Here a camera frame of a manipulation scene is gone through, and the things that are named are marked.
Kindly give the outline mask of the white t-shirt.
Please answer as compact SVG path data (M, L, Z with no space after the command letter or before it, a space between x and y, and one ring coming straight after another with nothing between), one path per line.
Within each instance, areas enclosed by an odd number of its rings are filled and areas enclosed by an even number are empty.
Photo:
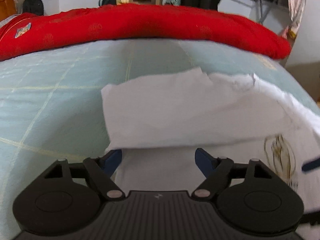
M258 76L206 74L200 68L139 77L101 91L109 150L121 149L116 184L124 191L194 191L203 148L236 163L259 159L319 209L319 113Z

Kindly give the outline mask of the teal plaid bed blanket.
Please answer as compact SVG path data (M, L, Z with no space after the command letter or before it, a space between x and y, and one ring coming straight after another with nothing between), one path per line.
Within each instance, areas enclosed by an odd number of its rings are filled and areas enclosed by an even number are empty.
M20 228L14 199L57 160L103 156L110 139L101 91L106 85L200 68L206 74L254 74L319 108L277 62L210 41L97 41L1 62L1 239Z

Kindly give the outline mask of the red quilt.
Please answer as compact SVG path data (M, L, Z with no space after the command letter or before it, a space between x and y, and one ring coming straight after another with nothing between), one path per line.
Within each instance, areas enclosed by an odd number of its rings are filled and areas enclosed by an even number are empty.
M280 60L289 42L246 17L173 5L104 5L49 16L25 12L1 28L1 60L98 40L169 38L226 44Z

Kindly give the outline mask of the grey plaid pillow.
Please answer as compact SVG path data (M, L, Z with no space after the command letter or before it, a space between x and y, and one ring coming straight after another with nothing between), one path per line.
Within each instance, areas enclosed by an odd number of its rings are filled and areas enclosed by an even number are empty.
M0 22L0 28L2 28L3 26L5 26L6 24L8 24L11 20L13 20L14 18L16 18L18 16L18 14L14 14L11 15L9 17L7 17L6 19L2 20Z

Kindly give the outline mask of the pink striped curtain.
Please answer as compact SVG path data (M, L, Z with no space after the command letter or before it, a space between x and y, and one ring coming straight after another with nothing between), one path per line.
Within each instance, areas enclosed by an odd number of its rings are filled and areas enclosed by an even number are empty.
M288 0L291 23L284 29L282 37L296 39L303 17L306 0Z

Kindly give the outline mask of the wooden headboard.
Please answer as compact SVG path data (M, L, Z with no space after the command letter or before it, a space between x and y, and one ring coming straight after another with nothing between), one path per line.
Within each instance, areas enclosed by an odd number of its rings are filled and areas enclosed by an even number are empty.
M17 14L14 0L0 0L0 21Z

